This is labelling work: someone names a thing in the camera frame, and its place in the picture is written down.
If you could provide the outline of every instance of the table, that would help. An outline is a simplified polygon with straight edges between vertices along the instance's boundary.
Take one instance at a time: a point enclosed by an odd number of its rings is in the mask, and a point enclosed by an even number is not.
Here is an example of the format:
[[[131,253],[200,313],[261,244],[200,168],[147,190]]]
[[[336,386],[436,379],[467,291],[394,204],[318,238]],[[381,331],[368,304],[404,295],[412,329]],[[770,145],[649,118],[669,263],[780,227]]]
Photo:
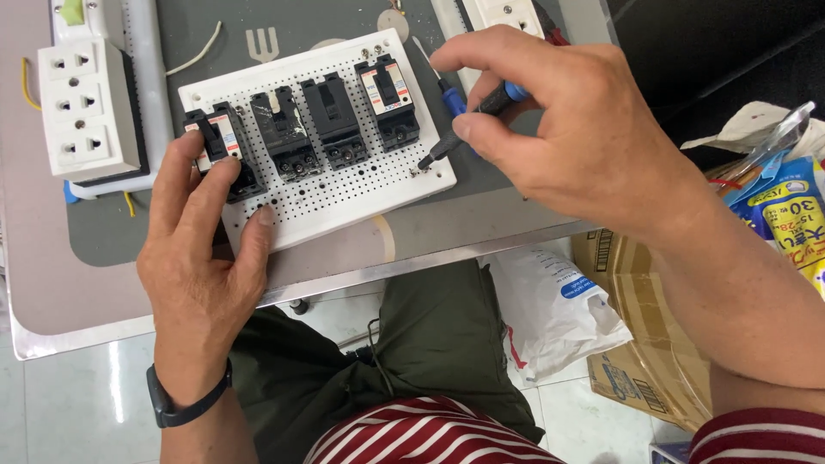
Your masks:
[[[541,0],[573,43],[611,39],[601,0]],[[196,55],[215,28],[224,31],[198,64],[168,81],[172,120],[183,121],[177,89],[258,61],[248,31],[274,28],[278,56],[306,51],[323,40],[376,30],[384,0],[327,2],[158,2],[164,61],[173,68]],[[444,42],[429,2],[404,2],[411,35],[433,50]],[[16,2],[0,18],[3,63],[36,57],[51,45],[48,9]],[[436,80],[411,40],[405,50],[439,131],[450,127]],[[0,69],[3,82],[19,82],[19,68]],[[446,76],[456,87],[458,78]],[[38,93],[32,88],[35,96]],[[151,191],[133,195],[130,218],[123,196],[66,205],[62,181],[52,178],[40,114],[25,104],[17,85],[0,88],[2,223],[6,246],[16,355],[32,359],[124,339],[153,330],[151,307],[134,260],[148,225]],[[540,114],[525,114],[514,127],[535,131]],[[181,134],[180,126],[176,127]],[[458,184],[447,192],[373,220],[270,256],[269,284],[260,305],[272,305],[503,249],[556,239],[595,227],[523,201],[495,167],[467,148],[450,156]],[[231,253],[216,241],[216,253]]]

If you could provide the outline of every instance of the dark green pants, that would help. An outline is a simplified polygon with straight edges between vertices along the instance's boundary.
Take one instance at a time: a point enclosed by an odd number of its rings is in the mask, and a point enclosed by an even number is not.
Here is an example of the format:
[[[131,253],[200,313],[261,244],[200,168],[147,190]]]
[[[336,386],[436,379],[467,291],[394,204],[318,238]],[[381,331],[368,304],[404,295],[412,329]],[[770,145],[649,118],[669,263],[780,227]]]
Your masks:
[[[541,440],[507,377],[493,280],[475,260],[389,279],[380,328],[378,368],[348,362],[332,340],[277,308],[256,311],[231,358],[262,464],[302,462],[331,427],[394,397],[449,396]]]

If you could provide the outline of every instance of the fork logo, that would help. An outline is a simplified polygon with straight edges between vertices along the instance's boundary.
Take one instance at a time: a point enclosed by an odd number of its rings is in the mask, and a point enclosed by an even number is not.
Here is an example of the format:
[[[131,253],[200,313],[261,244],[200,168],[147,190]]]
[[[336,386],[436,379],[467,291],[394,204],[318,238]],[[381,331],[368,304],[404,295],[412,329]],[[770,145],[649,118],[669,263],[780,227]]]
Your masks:
[[[257,44],[255,43],[255,35],[252,30],[247,30],[247,46],[249,47],[249,56],[261,63],[269,63],[278,56],[278,37],[275,35],[275,28],[270,27],[269,31],[269,45],[266,43],[266,31],[263,29],[257,30]]]

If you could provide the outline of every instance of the barcode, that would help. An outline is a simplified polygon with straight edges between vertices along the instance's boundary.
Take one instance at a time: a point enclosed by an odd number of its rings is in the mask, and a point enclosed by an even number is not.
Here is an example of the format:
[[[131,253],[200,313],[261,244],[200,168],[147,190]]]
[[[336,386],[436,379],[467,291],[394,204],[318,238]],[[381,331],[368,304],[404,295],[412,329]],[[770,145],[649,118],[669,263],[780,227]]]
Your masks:
[[[599,241],[596,244],[596,262],[593,270],[596,272],[607,272],[607,259],[611,255],[611,243],[613,242],[613,231],[602,229],[599,234]]]
[[[656,396],[656,393],[653,392],[653,388],[650,388],[650,385],[648,385],[647,382],[636,379],[633,379],[633,382],[639,388],[639,391],[642,392],[642,397],[648,403],[648,407],[651,410],[660,412],[662,414],[667,414],[667,408],[665,408],[665,405],[663,405],[662,402],[659,401],[659,398]]]

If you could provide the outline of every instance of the black circuit breaker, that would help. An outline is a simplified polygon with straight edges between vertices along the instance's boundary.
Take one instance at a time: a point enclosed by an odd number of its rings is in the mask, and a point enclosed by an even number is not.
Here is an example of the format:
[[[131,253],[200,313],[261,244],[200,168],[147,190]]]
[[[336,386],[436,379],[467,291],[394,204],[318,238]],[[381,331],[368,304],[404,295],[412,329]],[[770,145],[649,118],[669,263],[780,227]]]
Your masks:
[[[205,176],[212,164],[227,156],[234,156],[241,162],[241,173],[229,188],[226,202],[230,205],[266,193],[260,170],[247,140],[243,122],[229,102],[212,106],[214,113],[207,115],[202,110],[186,114],[184,129],[200,130],[204,136],[204,152],[195,160],[200,175]]]
[[[298,182],[321,173],[312,141],[292,98],[292,89],[252,95],[249,102],[266,151],[284,182]]]
[[[352,110],[344,81],[338,73],[323,78],[324,81],[318,84],[313,79],[303,81],[301,87],[323,151],[327,152],[332,170],[337,171],[366,161],[370,154],[361,138],[358,118]]]
[[[356,74],[366,90],[370,113],[378,126],[384,153],[418,142],[421,128],[415,119],[415,105],[398,63],[383,54],[370,66],[356,64]]]

